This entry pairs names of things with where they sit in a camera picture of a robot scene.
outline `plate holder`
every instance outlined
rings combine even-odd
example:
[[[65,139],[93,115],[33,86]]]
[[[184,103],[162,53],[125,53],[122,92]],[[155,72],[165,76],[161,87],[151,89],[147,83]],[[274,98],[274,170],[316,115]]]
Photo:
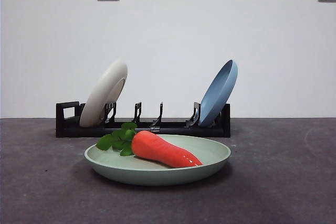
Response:
[[[134,122],[138,131],[150,131],[155,134],[172,134],[207,137],[230,137],[230,104],[226,103],[217,118],[209,127],[199,127],[201,104],[194,102],[193,114],[189,119],[162,118],[163,102],[160,104],[160,115],[156,118],[140,118],[142,103],[134,106],[133,118],[115,118],[117,103],[105,104],[103,120],[94,127],[80,127],[79,121],[85,103],[79,101],[56,104],[56,137],[102,137],[117,130],[125,122]],[[64,109],[75,108],[74,116],[64,117]]]

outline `light green plate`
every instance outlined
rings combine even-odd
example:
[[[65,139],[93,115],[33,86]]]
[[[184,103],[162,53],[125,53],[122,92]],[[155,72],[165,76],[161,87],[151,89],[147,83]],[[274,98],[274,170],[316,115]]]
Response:
[[[119,151],[101,151],[95,145],[85,151],[85,158],[100,175],[126,184],[166,186],[190,183],[206,178],[219,171],[230,157],[230,149],[219,142],[206,138],[181,135],[159,135],[171,144],[193,153],[202,163],[200,166],[169,168],[159,162],[120,156]]]

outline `green leaf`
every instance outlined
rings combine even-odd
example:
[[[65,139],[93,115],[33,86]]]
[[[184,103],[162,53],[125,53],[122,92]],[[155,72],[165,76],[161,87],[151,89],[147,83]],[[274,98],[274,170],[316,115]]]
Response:
[[[126,130],[125,132],[126,139],[132,140],[135,134],[136,134],[135,130]]]
[[[122,145],[123,145],[124,142],[125,142],[124,140],[113,141],[112,142],[112,147],[121,151],[123,149]]]
[[[115,131],[113,131],[113,134],[121,140],[126,140],[127,139],[125,129],[115,130]]]
[[[122,125],[121,125],[121,128],[122,129],[125,129],[125,130],[134,130],[135,128],[137,128],[138,126],[137,126],[137,124],[136,123],[131,123],[131,122],[129,122],[129,123],[123,123]]]
[[[111,134],[107,134],[99,139],[98,143],[96,144],[96,147],[98,149],[101,149],[102,151],[106,151],[112,146],[112,142],[113,142],[113,136]]]
[[[130,156],[133,155],[131,146],[126,146],[120,153],[120,156]]]

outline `blue plate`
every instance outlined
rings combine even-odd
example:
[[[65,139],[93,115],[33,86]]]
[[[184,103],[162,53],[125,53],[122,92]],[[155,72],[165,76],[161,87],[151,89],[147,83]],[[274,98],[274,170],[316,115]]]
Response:
[[[222,111],[235,86],[238,67],[229,60],[216,75],[201,101],[200,127],[208,127]]]

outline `carrot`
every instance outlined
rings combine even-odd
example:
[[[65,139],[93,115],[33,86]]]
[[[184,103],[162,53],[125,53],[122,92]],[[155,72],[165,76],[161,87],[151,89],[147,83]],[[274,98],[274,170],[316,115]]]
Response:
[[[202,165],[191,152],[168,143],[149,131],[138,132],[131,147],[138,157],[159,161],[174,168]]]

